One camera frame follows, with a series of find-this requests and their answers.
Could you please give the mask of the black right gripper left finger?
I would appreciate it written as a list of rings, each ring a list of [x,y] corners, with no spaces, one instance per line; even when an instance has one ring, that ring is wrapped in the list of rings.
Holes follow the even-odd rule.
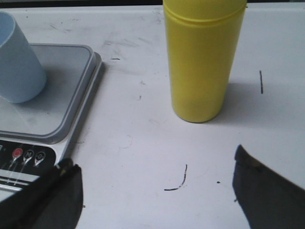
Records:
[[[74,229],[83,209],[81,168],[66,158],[0,203],[2,229]]]

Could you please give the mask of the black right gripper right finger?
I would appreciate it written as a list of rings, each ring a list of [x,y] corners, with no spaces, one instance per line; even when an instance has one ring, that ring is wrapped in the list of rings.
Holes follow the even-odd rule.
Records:
[[[303,229],[305,191],[256,160],[239,145],[233,189],[252,229]]]

